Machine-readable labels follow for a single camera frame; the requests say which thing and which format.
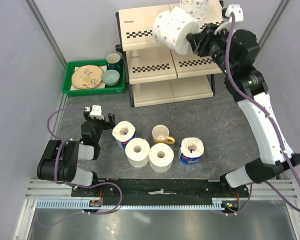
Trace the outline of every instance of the toilet paper roll with blue wrapper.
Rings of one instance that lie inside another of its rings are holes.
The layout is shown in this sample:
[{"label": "toilet paper roll with blue wrapper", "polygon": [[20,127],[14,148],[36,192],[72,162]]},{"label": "toilet paper roll with blue wrapper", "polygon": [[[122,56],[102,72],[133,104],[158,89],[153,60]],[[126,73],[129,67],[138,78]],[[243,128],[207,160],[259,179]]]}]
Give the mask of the toilet paper roll with blue wrapper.
[{"label": "toilet paper roll with blue wrapper", "polygon": [[197,164],[205,151],[203,142],[196,137],[182,140],[178,157],[184,165]]},{"label": "toilet paper roll with blue wrapper", "polygon": [[137,132],[130,122],[121,121],[112,130],[112,136],[119,148],[126,149],[129,141],[137,136]]}]

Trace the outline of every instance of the small bowl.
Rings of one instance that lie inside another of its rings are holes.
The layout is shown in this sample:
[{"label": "small bowl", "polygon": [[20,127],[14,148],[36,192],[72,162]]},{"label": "small bowl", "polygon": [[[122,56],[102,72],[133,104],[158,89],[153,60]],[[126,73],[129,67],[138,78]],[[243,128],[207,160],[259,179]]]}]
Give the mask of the small bowl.
[{"label": "small bowl", "polygon": [[107,70],[101,76],[102,82],[108,86],[114,86],[119,82],[120,73],[116,70]]}]

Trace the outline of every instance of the shelf rack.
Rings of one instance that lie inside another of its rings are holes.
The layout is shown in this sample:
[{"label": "shelf rack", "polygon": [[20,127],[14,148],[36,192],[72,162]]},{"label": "shelf rack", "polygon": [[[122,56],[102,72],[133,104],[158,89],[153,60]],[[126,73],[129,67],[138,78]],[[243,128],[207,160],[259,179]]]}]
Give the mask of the shelf rack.
[{"label": "shelf rack", "polygon": [[[115,48],[122,53],[132,107],[211,98],[216,94],[214,74],[221,70],[209,56],[179,55],[152,36],[156,17],[179,5],[122,9],[115,14],[120,38]],[[218,0],[210,0],[201,29],[222,21],[222,6]]]}]

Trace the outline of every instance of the white wall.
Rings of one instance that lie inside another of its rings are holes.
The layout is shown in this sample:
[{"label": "white wall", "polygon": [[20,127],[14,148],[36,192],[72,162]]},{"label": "white wall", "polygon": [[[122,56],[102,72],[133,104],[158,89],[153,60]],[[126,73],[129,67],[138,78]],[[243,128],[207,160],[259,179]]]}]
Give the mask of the white wall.
[{"label": "white wall", "polygon": [[255,66],[268,84],[285,138],[300,153],[300,0],[290,2]]},{"label": "white wall", "polygon": [[[65,60],[105,58],[120,43],[115,13],[120,9],[175,4],[180,0],[34,0]],[[241,4],[246,28],[260,38],[280,0],[226,0]]]},{"label": "white wall", "polygon": [[64,70],[23,0],[0,0],[0,240],[13,238]]}]

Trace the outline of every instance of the green tray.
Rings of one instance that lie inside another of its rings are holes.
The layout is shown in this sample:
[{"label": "green tray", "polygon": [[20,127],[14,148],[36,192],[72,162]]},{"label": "green tray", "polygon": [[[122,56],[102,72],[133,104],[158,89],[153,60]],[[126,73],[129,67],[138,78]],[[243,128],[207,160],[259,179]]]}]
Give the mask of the green tray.
[{"label": "green tray", "polygon": [[122,72],[120,73],[120,80],[114,86],[105,86],[101,89],[82,89],[82,90],[70,90],[71,77],[75,72],[75,67],[82,67],[85,65],[106,66],[107,60],[86,60],[86,61],[70,61],[66,65],[65,75],[63,79],[61,92],[67,94],[68,97],[88,96],[88,95],[101,95],[101,94],[123,94],[125,91],[124,79],[126,77],[125,68],[122,66]]}]

